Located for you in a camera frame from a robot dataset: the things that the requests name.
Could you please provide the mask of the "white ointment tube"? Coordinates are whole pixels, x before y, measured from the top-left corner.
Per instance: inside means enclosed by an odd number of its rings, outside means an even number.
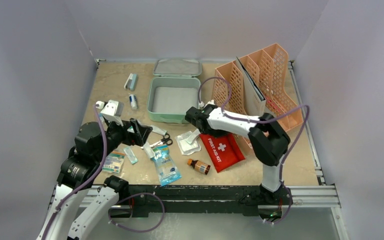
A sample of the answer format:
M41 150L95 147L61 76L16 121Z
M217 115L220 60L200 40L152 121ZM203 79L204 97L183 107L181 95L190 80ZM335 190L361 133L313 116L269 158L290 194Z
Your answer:
M165 129L162 129L156 125L151 125L151 127L153 133L159 134L161 136L165 136L167 134L167 131Z

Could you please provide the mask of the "small white packet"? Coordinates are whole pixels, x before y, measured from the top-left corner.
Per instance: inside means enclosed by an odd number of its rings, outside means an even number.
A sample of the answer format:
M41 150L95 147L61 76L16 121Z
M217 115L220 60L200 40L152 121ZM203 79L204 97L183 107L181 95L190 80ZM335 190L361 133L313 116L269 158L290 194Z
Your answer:
M144 150L144 152L146 153L147 157L149 159L152 159L155 157L155 152L154 150L151 148L151 145L149 144L149 142L146 142L142 147L141 147L142 150Z

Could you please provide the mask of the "small teal strip packet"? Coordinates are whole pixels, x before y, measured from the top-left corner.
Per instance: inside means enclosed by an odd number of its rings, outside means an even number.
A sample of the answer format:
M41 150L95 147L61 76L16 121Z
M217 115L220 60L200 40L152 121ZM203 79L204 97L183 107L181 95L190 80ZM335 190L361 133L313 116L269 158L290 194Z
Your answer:
M132 165L134 165L138 162L138 159L137 159L136 155L134 154L133 150L131 149L131 147L129 147L129 146L125 147L123 149L123 151Z

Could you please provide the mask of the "red first aid pouch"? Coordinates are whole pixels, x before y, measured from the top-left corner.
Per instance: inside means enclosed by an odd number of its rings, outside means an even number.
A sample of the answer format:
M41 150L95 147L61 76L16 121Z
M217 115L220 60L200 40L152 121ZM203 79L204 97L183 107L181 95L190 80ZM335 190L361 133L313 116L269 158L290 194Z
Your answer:
M246 159L232 133L221 137L201 133L199 137L217 173Z

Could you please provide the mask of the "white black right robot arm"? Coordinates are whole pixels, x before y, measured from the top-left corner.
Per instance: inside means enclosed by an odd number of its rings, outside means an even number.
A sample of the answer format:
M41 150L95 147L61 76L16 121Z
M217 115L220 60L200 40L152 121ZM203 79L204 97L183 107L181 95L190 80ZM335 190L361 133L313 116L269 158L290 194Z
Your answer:
M289 154L291 139L273 115L243 115L207 104L203 109L190 107L185 120L200 133L212 137L231 133L247 138L255 157L262 163L262 200L272 204L280 198L283 183L281 164Z

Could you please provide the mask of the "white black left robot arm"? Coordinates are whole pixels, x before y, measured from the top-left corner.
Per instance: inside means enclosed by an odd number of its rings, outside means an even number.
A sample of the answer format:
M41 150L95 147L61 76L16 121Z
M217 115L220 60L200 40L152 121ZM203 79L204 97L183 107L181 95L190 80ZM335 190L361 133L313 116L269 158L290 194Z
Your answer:
M88 208L87 216L76 217L78 209L102 171L107 156L120 144L142 147L153 128L141 125L137 119L102 123L100 120L83 124L62 163L56 180L55 192L48 209L39 240L79 240L92 229L92 222L98 220L114 201L118 205L129 199L129 184L117 177L107 181L104 192Z

